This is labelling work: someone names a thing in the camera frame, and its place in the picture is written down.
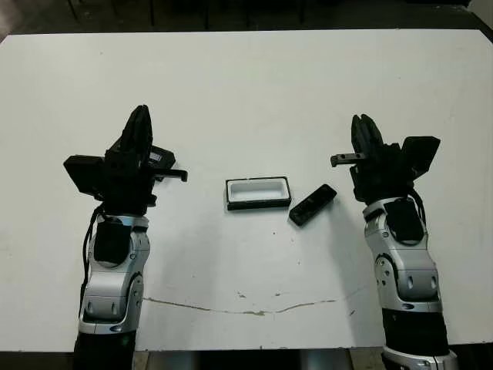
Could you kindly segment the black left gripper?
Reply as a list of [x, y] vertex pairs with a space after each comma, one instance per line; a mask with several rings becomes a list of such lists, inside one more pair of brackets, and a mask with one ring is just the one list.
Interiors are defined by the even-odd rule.
[[188, 180], [188, 172], [175, 169], [175, 163], [173, 152], [153, 145], [149, 107], [137, 106], [130, 114], [121, 137], [104, 156], [101, 198], [105, 212], [111, 215], [146, 214], [148, 208], [156, 205], [156, 195], [153, 194], [156, 182], [166, 177], [183, 182]]

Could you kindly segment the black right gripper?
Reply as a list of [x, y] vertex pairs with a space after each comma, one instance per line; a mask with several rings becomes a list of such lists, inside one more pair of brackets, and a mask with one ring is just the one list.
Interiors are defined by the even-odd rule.
[[373, 203], [409, 194], [409, 170], [397, 143], [384, 144], [376, 123], [366, 114], [354, 115], [351, 121], [351, 144], [354, 153], [330, 157], [332, 167], [350, 165], [354, 196], [362, 203]]

